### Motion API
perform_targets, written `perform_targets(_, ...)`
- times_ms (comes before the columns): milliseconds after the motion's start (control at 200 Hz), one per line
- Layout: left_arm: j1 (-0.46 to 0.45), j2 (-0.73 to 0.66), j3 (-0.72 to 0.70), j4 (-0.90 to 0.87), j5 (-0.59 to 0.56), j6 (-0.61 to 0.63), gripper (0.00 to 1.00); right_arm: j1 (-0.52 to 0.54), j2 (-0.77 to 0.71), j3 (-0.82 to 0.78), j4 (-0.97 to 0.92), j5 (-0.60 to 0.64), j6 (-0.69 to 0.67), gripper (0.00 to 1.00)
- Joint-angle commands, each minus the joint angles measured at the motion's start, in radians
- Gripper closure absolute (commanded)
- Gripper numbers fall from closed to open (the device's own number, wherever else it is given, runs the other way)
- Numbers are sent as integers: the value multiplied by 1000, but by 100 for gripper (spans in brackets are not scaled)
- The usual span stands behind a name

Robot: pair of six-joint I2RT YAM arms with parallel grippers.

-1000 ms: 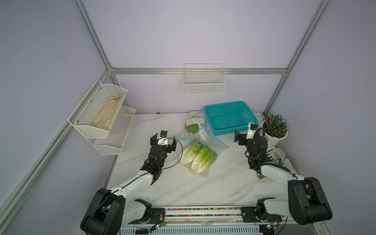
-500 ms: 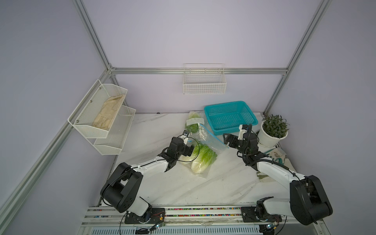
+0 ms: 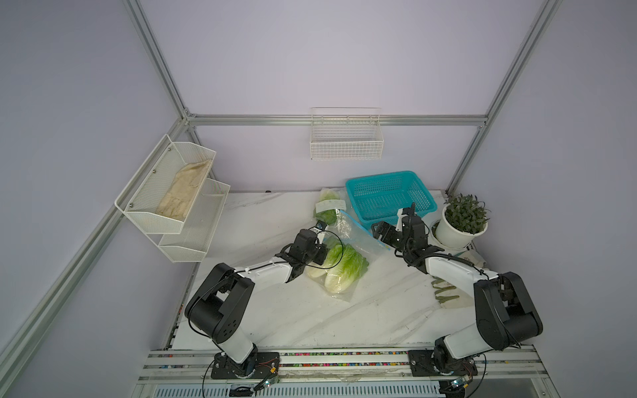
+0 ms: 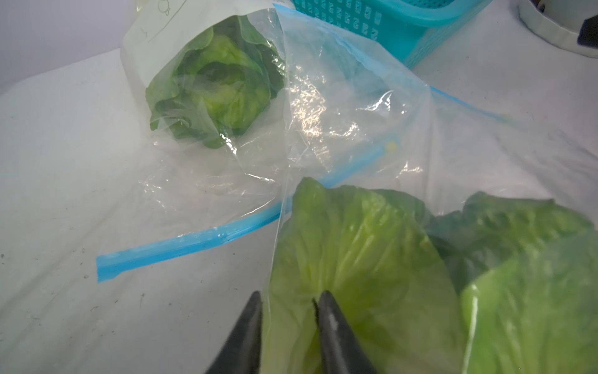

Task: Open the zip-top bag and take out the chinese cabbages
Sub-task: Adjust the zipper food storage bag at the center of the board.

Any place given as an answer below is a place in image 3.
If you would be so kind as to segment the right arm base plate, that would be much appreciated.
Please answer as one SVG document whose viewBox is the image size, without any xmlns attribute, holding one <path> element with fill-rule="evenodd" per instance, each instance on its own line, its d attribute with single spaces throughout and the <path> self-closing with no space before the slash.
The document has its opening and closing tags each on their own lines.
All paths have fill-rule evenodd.
<svg viewBox="0 0 637 398">
<path fill-rule="evenodd" d="M 413 376 L 477 376 L 472 358 L 456 359 L 435 349 L 410 350 L 408 362 Z"/>
</svg>

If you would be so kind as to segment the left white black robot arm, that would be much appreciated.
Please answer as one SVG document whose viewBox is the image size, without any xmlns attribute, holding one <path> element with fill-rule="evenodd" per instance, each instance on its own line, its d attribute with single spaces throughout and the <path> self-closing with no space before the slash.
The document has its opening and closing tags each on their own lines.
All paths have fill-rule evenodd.
<svg viewBox="0 0 637 398">
<path fill-rule="evenodd" d="M 292 282 L 307 267 L 323 265 L 328 247 L 325 225 L 302 229 L 293 243 L 270 260 L 238 270 L 215 265 L 188 302 L 184 315 L 191 329 L 212 340 L 230 361 L 244 368 L 256 364 L 258 349 L 242 331 L 242 320 L 253 293 Z"/>
</svg>

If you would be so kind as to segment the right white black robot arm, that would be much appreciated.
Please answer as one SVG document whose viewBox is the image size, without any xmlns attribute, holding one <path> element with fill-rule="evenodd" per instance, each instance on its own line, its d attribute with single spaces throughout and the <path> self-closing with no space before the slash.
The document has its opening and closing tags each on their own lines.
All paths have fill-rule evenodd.
<svg viewBox="0 0 637 398">
<path fill-rule="evenodd" d="M 542 320 L 519 275 L 480 269 L 469 260 L 431 245 L 429 229 L 413 207 L 400 210 L 396 225 L 377 222 L 372 232 L 409 267 L 442 279 L 474 300 L 474 323 L 436 339 L 434 348 L 424 351 L 429 358 L 412 360 L 413 366 L 424 366 L 427 375 L 464 372 L 474 376 L 477 371 L 469 366 L 471 359 L 542 334 Z"/>
</svg>

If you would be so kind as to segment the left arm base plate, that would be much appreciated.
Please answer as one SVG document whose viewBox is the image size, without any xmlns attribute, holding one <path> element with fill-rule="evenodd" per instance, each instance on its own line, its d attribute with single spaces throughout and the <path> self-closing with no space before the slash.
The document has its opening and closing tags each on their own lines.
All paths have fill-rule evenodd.
<svg viewBox="0 0 637 398">
<path fill-rule="evenodd" d="M 264 379 L 280 367 L 280 353 L 254 352 L 243 363 L 233 361 L 226 353 L 217 353 L 212 363 L 212 380 Z"/>
</svg>

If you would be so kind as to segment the clear zip-top bag blue seal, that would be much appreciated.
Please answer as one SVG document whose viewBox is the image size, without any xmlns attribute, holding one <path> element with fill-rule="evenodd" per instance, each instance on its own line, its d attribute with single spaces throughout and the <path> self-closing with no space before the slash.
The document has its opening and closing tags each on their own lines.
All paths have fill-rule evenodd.
<svg viewBox="0 0 637 398">
<path fill-rule="evenodd" d="M 323 265 L 306 266 L 305 276 L 330 297 L 348 302 L 370 266 L 389 248 L 347 212 L 336 210 L 332 220 L 334 223 L 318 234 L 328 248 L 326 259 Z"/>
</svg>

